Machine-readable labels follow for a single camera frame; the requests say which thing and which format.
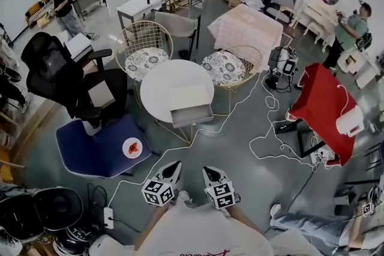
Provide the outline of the grey upholstered chair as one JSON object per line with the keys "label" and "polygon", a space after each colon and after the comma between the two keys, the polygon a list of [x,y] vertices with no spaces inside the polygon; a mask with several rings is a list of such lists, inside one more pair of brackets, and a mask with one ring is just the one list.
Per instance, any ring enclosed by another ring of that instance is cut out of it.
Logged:
{"label": "grey upholstered chair", "polygon": [[191,17],[185,17],[174,13],[156,12],[155,22],[164,27],[171,37],[188,38],[190,40],[187,50],[180,50],[179,57],[190,60],[193,47],[199,48],[199,35],[201,15],[192,13]]}

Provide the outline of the beige flat box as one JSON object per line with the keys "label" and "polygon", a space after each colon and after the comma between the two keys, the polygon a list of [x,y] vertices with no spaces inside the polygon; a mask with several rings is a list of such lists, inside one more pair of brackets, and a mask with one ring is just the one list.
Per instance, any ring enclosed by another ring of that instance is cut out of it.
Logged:
{"label": "beige flat box", "polygon": [[116,101],[105,81],[90,88],[88,94],[94,107],[106,108]]}

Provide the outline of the person's white shirt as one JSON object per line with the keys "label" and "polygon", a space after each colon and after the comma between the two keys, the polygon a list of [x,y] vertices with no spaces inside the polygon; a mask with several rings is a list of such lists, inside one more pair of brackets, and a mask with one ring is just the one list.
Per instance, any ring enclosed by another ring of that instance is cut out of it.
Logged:
{"label": "person's white shirt", "polygon": [[288,231],[272,240],[242,240],[230,233],[227,212],[210,204],[169,206],[138,251],[124,246],[121,256],[321,256],[302,235]]}

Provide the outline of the person's left shoe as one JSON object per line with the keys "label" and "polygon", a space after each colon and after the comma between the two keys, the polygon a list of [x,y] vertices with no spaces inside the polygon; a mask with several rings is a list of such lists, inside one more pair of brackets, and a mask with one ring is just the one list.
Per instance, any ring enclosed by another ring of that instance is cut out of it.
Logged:
{"label": "person's left shoe", "polygon": [[186,190],[182,190],[178,192],[177,202],[184,203],[188,207],[193,206],[192,199]]}

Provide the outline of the white round table gold legs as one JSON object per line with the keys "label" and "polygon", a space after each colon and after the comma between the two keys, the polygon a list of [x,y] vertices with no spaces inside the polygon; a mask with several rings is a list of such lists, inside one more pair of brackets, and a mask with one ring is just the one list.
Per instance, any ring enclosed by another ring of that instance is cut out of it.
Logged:
{"label": "white round table gold legs", "polygon": [[210,105],[214,98],[214,84],[208,72],[200,65],[186,60],[164,61],[151,69],[143,79],[140,98],[146,111],[155,119],[155,123],[191,144],[193,127],[190,125],[174,128],[169,107],[169,89],[181,86],[204,84],[208,92]]}

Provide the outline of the striped cushion bench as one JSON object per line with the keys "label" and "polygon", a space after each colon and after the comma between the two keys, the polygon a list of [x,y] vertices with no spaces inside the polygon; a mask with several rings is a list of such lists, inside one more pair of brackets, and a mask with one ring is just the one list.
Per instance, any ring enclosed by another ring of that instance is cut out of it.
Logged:
{"label": "striped cushion bench", "polygon": [[27,26],[30,29],[32,29],[37,24],[37,20],[42,18],[42,16],[52,7],[53,7],[52,0],[47,3],[43,1],[36,2],[25,13],[25,20],[26,20]]}

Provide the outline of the pink checked cloth table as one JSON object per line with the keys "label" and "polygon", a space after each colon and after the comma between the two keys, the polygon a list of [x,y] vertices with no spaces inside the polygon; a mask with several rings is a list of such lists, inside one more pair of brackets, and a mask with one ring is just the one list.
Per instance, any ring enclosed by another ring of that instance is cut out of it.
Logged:
{"label": "pink checked cloth table", "polygon": [[262,60],[259,71],[269,69],[269,57],[283,34],[282,24],[245,4],[218,17],[208,30],[215,39],[214,49],[227,49],[251,63]]}

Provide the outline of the white plate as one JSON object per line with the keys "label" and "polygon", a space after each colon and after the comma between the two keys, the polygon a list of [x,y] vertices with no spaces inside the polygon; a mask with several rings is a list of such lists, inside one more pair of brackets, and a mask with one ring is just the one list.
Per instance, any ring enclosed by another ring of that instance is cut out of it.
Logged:
{"label": "white plate", "polygon": [[[139,151],[136,153],[133,153],[132,155],[129,155],[128,154],[128,147],[130,144],[132,144],[134,142],[137,142],[137,148]],[[130,137],[130,138],[126,139],[126,141],[124,141],[124,143],[122,145],[122,152],[129,159],[138,158],[142,154],[142,150],[143,150],[142,142],[138,138],[135,138],[135,137]]]}

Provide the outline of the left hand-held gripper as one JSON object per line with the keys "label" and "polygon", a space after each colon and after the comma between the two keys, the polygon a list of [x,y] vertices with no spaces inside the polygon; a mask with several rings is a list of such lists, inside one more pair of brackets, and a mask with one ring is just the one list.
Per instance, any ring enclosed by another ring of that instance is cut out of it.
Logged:
{"label": "left hand-held gripper", "polygon": [[160,167],[154,176],[155,179],[148,179],[142,187],[145,201],[157,207],[163,207],[171,202],[176,195],[181,170],[181,161],[173,161]]}

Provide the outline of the white electric kettle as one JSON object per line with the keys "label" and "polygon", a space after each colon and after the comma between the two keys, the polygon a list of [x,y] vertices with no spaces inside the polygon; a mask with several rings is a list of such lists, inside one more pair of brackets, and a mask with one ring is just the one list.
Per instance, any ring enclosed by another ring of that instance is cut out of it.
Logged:
{"label": "white electric kettle", "polygon": [[336,120],[337,131],[342,135],[354,137],[364,130],[364,115],[359,106],[354,106]]}

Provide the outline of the white cloth pile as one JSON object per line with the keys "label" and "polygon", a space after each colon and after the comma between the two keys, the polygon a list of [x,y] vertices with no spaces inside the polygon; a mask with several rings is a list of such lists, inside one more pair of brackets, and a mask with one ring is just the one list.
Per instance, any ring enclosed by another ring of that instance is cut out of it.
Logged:
{"label": "white cloth pile", "polygon": [[262,11],[265,7],[262,0],[241,0],[241,3],[257,11]]}

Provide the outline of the black open round case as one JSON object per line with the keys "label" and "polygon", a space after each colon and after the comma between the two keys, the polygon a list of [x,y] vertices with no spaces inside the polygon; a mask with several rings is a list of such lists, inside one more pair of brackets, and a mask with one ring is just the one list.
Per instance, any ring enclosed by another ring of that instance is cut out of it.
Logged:
{"label": "black open round case", "polygon": [[0,229],[20,242],[71,227],[82,215],[82,199],[70,188],[24,191],[0,200]]}

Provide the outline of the person's right forearm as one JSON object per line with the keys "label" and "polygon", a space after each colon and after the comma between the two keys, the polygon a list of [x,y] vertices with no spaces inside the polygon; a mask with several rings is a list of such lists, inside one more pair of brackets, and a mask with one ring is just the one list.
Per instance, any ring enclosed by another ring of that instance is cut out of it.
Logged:
{"label": "person's right forearm", "polygon": [[266,238],[264,232],[251,221],[238,206],[225,208],[229,230],[237,239],[251,240]]}

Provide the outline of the white dressing table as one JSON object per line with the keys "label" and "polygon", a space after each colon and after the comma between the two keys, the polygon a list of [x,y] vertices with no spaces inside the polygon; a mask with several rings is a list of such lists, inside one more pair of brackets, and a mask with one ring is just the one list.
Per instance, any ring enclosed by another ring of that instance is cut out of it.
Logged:
{"label": "white dressing table", "polygon": [[303,1],[298,10],[298,23],[304,29],[304,35],[309,32],[315,34],[314,43],[322,41],[322,53],[328,46],[332,46],[335,40],[334,29],[338,25],[336,10],[326,5],[322,0]]}

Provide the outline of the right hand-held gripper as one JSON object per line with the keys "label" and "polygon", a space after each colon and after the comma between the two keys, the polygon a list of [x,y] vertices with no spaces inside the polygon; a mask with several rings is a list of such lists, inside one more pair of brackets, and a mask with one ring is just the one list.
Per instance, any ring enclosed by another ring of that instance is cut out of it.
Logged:
{"label": "right hand-held gripper", "polygon": [[206,186],[205,194],[216,209],[225,209],[240,202],[240,198],[236,196],[232,182],[224,170],[216,167],[203,167],[202,174]]}

